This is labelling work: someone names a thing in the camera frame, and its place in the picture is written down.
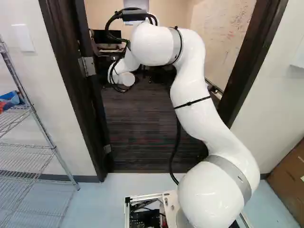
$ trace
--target door frame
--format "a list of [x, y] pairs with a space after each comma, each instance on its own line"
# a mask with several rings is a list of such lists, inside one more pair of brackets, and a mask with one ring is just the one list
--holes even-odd
[[81, 56], [93, 55], [88, 48], [79, 51], [79, 42], [88, 47], [90, 38], [80, 37], [81, 32], [75, 27], [77, 21], [76, 2], [84, 0], [38, 0], [48, 36], [57, 59], [67, 93], [72, 103], [88, 152], [100, 182], [108, 174], [107, 152], [102, 143], [102, 132], [96, 124], [90, 82], [83, 74]]
[[[92, 91], [81, 73], [78, 60], [93, 56], [85, 19], [77, 22], [77, 15], [85, 15], [84, 0], [38, 0], [49, 39], [69, 94], [78, 123], [83, 133], [97, 176], [104, 181], [109, 169], [105, 165], [106, 135], [96, 126]], [[218, 113], [230, 128], [263, 64], [288, 0], [257, 0], [244, 42], [232, 70]]]
[[230, 128], [264, 62], [281, 22], [288, 0], [257, 0], [218, 114]]

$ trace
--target baseboard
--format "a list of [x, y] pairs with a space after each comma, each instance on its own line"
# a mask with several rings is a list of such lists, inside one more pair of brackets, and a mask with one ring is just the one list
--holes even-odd
[[[83, 176], [83, 175], [74, 175], [73, 176], [76, 182], [84, 183], [99, 183], [97, 176]], [[67, 175], [55, 175], [55, 174], [41, 174], [39, 180], [49, 180], [49, 181], [70, 181]]]
[[270, 173], [261, 173], [261, 180], [266, 180], [269, 177]]
[[[37, 174], [31, 172], [18, 172], [18, 171], [7, 171], [0, 170], [0, 173], [5, 173], [7, 177], [19, 177], [19, 178], [33, 178]], [[97, 176], [82, 176], [75, 175], [73, 176], [76, 182], [87, 182], [87, 183], [99, 183], [99, 179]], [[67, 175], [54, 175], [54, 174], [41, 174], [38, 180], [46, 180], [46, 181], [70, 181]]]

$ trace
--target metal wire shelf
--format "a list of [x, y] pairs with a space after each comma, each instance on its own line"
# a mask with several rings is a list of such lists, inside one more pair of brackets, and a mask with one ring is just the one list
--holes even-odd
[[[57, 228], [63, 221], [74, 192], [75, 188], [70, 182], [38, 180], [7, 224], [0, 227]], [[0, 208], [0, 220], [7, 211], [5, 207]]]
[[2, 227], [54, 154], [47, 146], [0, 143], [0, 155], [0, 209], [7, 209]]
[[[69, 177], [73, 191], [80, 189], [79, 184], [31, 103], [1, 36], [0, 55], [27, 104], [17, 105], [0, 114], [0, 139], [31, 114], [50, 146], [0, 143], [0, 228], [58, 228], [72, 199], [72, 191], [61, 191], [59, 185], [53, 192], [48, 187], [37, 191], [41, 182], [38, 178], [55, 156]], [[57, 202], [56, 206], [49, 207], [54, 202]]]
[[0, 138], [31, 114], [31, 108], [17, 105], [0, 114]]

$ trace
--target light switch plate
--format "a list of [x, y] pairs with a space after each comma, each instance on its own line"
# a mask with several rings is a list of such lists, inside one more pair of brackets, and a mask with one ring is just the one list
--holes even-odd
[[21, 51], [35, 52], [35, 48], [32, 39], [29, 34], [29, 30], [26, 24], [11, 25], [14, 29], [16, 40]]

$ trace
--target door hinge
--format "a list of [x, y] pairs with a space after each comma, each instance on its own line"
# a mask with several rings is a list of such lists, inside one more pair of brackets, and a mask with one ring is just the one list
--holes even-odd
[[79, 59], [79, 64], [81, 63], [86, 77], [96, 74], [93, 57], [81, 57]]

